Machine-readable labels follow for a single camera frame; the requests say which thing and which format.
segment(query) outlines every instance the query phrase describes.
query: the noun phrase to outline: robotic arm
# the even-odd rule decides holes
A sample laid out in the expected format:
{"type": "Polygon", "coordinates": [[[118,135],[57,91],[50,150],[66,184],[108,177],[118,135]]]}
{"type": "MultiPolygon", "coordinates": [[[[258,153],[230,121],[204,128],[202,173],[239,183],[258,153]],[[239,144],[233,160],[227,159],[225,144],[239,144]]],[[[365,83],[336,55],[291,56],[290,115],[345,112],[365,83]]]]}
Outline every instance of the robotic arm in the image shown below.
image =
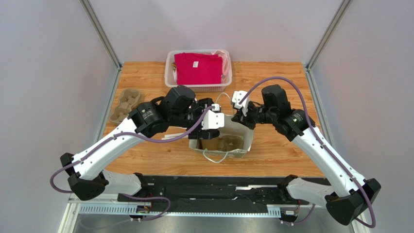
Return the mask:
{"type": "MultiPolygon", "coordinates": [[[[361,190],[350,179],[338,163],[321,146],[305,120],[303,110],[291,109],[286,92],[279,85],[262,89],[264,104],[255,105],[246,97],[247,92],[236,91],[232,104],[237,113],[232,121],[254,129],[257,123],[272,124],[276,131],[298,145],[326,175],[331,186],[307,182],[290,175],[277,184],[282,199],[306,200],[325,206],[338,222],[348,225],[366,208],[361,190]]],[[[101,193],[125,193],[137,195],[146,185],[139,173],[124,175],[113,173],[104,168],[131,147],[144,140],[153,142],[170,142],[175,139],[151,139],[156,133],[165,132],[169,126],[183,127],[189,139],[212,139],[219,136],[218,129],[224,126],[224,114],[220,106],[212,99],[196,100],[195,94],[185,86],[172,88],[165,97],[151,102],[141,103],[110,134],[95,145],[78,154],[65,153],[61,163],[69,174],[71,190],[81,200],[90,200],[101,193]]],[[[355,171],[323,138],[319,129],[311,120],[313,130],[322,139],[336,157],[349,168],[353,178],[363,183],[362,188],[372,203],[380,190],[375,179],[366,180],[355,171]]]]}

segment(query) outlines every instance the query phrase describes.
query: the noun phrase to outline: wooden table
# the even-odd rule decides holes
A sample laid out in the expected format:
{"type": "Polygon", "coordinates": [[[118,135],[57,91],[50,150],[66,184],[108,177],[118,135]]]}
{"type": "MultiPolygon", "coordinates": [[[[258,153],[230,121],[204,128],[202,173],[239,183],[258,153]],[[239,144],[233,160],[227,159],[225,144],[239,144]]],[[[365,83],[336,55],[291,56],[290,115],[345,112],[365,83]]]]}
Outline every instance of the wooden table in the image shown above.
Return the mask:
{"type": "MultiPolygon", "coordinates": [[[[138,89],[145,101],[166,95],[169,88],[164,84],[164,69],[164,62],[126,62],[112,108],[118,105],[119,95],[127,88],[138,89]]],[[[225,89],[230,96],[236,90],[249,90],[258,81],[267,77],[284,76],[291,79],[300,88],[310,117],[319,125],[301,63],[233,62],[232,70],[233,82],[225,89]]],[[[292,108],[303,109],[296,91],[284,81],[264,83],[250,95],[250,100],[263,103],[261,89],[276,83],[286,90],[292,108]]],[[[212,98],[215,101],[218,94],[219,92],[199,92],[196,93],[196,97],[197,99],[212,98]]],[[[226,96],[221,96],[219,104],[224,113],[232,113],[226,96]]],[[[115,127],[116,125],[108,122],[105,135],[115,127]]],[[[182,131],[171,128],[154,138],[161,139],[165,134],[182,131]]],[[[184,138],[168,144],[141,143],[117,158],[107,169],[124,174],[139,172],[144,175],[323,176],[304,152],[284,136],[279,135],[271,125],[256,126],[251,150],[242,159],[228,158],[220,164],[214,164],[189,149],[189,140],[184,138]]]]}

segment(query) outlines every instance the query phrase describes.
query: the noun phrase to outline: table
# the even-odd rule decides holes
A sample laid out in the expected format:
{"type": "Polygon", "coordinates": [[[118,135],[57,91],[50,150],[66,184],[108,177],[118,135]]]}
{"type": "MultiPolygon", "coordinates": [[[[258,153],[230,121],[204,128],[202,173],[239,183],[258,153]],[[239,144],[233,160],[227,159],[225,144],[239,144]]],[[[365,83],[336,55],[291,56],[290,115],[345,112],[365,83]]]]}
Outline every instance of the table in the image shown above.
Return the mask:
{"type": "MultiPolygon", "coordinates": [[[[121,92],[127,88],[138,89],[144,101],[164,96],[169,88],[164,84],[164,62],[126,62],[112,103],[118,105],[121,92]]],[[[291,79],[301,90],[310,117],[319,126],[311,92],[303,66],[299,62],[232,62],[233,82],[225,92],[230,96],[236,90],[249,90],[258,81],[271,76],[291,79]]],[[[250,100],[263,103],[261,89],[267,85],[279,84],[286,90],[292,108],[303,109],[296,91],[284,81],[269,81],[257,88],[250,100]]],[[[198,92],[197,99],[216,100],[219,92],[198,92]]],[[[222,95],[218,103],[226,114],[232,113],[229,99],[222,95]]],[[[104,134],[116,128],[107,123],[104,134]]],[[[183,132],[171,128],[154,136],[161,139],[166,134],[183,132]]],[[[320,177],[323,173],[313,161],[295,144],[279,135],[272,125],[257,125],[251,150],[242,159],[227,158],[220,164],[208,161],[202,154],[189,149],[189,140],[184,138],[168,144],[143,142],[128,150],[108,167],[108,170],[144,175],[197,175],[197,176],[297,176],[320,177]]]]}

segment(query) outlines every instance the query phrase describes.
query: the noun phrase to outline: brown egg carton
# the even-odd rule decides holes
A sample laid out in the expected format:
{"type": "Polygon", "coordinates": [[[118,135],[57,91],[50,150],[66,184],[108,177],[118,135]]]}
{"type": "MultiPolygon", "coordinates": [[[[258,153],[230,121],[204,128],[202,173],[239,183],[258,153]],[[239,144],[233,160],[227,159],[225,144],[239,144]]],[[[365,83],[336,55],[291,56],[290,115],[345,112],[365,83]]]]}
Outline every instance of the brown egg carton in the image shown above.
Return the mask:
{"type": "Polygon", "coordinates": [[[133,88],[125,89],[122,91],[119,104],[109,113],[109,122],[114,124],[121,124],[134,108],[138,107],[140,103],[141,93],[133,88]]]}

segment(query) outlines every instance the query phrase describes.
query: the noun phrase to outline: white container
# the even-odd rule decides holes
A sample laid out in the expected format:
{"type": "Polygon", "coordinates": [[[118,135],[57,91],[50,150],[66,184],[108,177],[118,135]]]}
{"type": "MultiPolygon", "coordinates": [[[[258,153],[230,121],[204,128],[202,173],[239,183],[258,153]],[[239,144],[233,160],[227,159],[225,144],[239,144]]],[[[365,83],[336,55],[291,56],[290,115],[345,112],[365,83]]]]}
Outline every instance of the white container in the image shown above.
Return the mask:
{"type": "MultiPolygon", "coordinates": [[[[202,54],[211,54],[217,50],[174,50],[168,53],[167,61],[165,63],[165,73],[164,73],[164,79],[165,79],[165,85],[168,87],[176,87],[177,82],[174,80],[173,76],[173,67],[171,66],[171,63],[175,62],[174,55],[183,53],[183,52],[192,52],[192,53],[202,53],[202,54]]],[[[207,91],[219,91],[223,92],[225,87],[231,84],[231,78],[232,78],[232,71],[231,71],[231,61],[230,61],[230,54],[226,50],[221,50],[227,53],[228,57],[228,64],[230,66],[230,69],[228,71],[228,74],[226,77],[222,79],[221,84],[200,84],[200,85],[186,85],[186,87],[189,87],[194,92],[207,92],[207,91]]]]}
{"type": "Polygon", "coordinates": [[[219,150],[205,150],[204,151],[203,149],[201,149],[200,140],[196,140],[196,139],[189,140],[190,141],[189,148],[196,151],[197,153],[200,153],[200,154],[204,153],[206,156],[209,156],[209,155],[225,156],[228,153],[227,158],[235,158],[235,159],[243,158],[250,151],[250,148],[252,147],[254,130],[249,129],[240,123],[231,121],[232,117],[233,115],[225,115],[224,127],[219,128],[219,131],[220,131],[219,137],[223,137],[225,135],[239,136],[243,140],[243,149],[236,149],[236,150],[232,150],[229,152],[223,152],[219,150]]]}

